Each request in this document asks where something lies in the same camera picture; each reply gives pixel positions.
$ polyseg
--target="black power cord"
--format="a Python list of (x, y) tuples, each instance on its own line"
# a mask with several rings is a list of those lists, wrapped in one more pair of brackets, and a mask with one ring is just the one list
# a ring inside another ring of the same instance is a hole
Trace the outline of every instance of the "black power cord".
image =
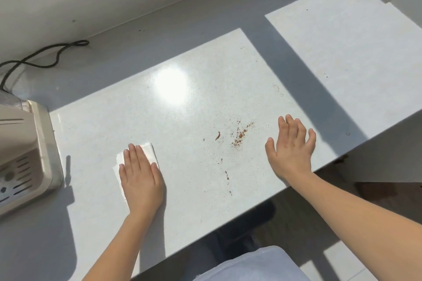
[[(3, 76), (3, 79), (2, 79), (2, 81), (1, 81), (1, 83), (0, 83), (0, 90), (1, 91), (4, 91), (4, 92), (7, 92), (7, 93), (12, 93), (11, 91), (7, 91), (5, 88), (4, 88), (4, 85), (5, 85), (5, 83), (6, 83), (6, 80), (8, 79), (8, 77), (12, 74), (12, 72), (13, 71), (15, 71), (15, 69), (18, 67), (18, 66), (20, 66), (21, 64), (25, 64), (25, 65), (31, 65), (31, 66), (33, 66), (33, 67), (37, 67), (37, 68), (52, 68), (52, 67), (54, 67), (54, 66), (56, 66), (58, 63), (59, 63), (59, 60), (60, 60), (60, 55), (61, 55), (61, 53), (63, 52), (63, 51), (65, 51), (66, 49), (68, 49), (68, 48), (70, 48), (70, 47), (73, 47), (73, 46), (75, 46), (75, 47), (84, 47), (84, 46), (87, 46), (87, 45), (89, 45), (89, 41), (88, 40), (78, 40), (78, 41), (75, 41), (75, 42), (72, 42), (72, 43), (62, 43), (62, 44), (52, 44), (52, 45), (50, 45), (50, 46), (47, 46), (47, 47), (44, 47), (44, 48), (41, 48), (40, 50), (38, 50), (38, 51), (35, 51), (32, 55), (29, 55), (29, 56), (27, 56), (27, 57), (25, 57), (25, 58), (23, 58), (22, 60), (9, 60), (9, 61), (5, 61), (5, 62), (3, 62), (3, 63), (0, 63), (0, 68), (1, 67), (3, 67), (4, 65), (8, 65), (8, 64), (10, 64), (10, 63), (14, 63), (15, 65), (12, 67), (12, 68), (10, 68), (9, 69), (9, 71), (8, 72), (6, 72), (6, 74)], [(57, 52), (57, 54), (56, 54), (56, 61), (54, 62), (54, 63), (52, 63), (51, 65), (35, 65), (34, 63), (30, 63), (30, 62), (28, 62), (27, 60), (29, 60), (29, 59), (31, 59), (31, 58), (34, 58), (36, 55), (39, 55), (40, 53), (42, 53), (42, 52), (44, 52), (44, 51), (46, 51), (46, 50), (48, 50), (48, 49), (51, 49), (51, 48), (55, 48), (55, 47), (62, 47), (58, 52)]]

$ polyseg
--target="forearm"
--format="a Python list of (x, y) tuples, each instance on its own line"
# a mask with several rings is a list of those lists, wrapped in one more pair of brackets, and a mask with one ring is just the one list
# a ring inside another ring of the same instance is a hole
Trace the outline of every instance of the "forearm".
[(129, 281), (150, 221), (128, 215), (83, 281)]
[(422, 226), (325, 182), (313, 173), (288, 180), (380, 280), (422, 275)]

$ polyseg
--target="table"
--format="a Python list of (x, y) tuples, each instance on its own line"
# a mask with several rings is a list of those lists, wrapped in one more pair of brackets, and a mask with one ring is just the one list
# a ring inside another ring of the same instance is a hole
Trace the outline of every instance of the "table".
[(279, 115), (316, 130), (316, 170), (422, 107), (422, 30), (379, 0), (184, 0), (90, 41), (14, 88), (50, 109), (66, 184), (0, 223), (10, 280), (82, 279), (128, 214), (129, 142), (167, 186), (137, 274), (286, 188)]

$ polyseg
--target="sunlit surface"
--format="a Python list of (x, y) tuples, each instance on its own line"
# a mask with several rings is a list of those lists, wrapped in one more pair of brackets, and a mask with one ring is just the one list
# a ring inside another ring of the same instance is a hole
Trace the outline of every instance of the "sunlit surface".
[(178, 68), (169, 67), (160, 71), (155, 85), (160, 96), (170, 104), (179, 105), (186, 99), (187, 78)]

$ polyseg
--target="floor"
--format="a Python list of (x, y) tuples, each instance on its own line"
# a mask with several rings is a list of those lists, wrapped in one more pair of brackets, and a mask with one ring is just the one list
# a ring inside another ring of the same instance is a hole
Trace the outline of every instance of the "floor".
[[(334, 166), (318, 175), (346, 191), (357, 194)], [(374, 203), (422, 223), (422, 189), (418, 184), (395, 184), (397, 195)], [(282, 247), (311, 281), (377, 281), (368, 269), (332, 232), (329, 226), (292, 188), (272, 198), (275, 217), (255, 231), (263, 247)], [(180, 280), (189, 260), (191, 245), (136, 278), (137, 281)]]

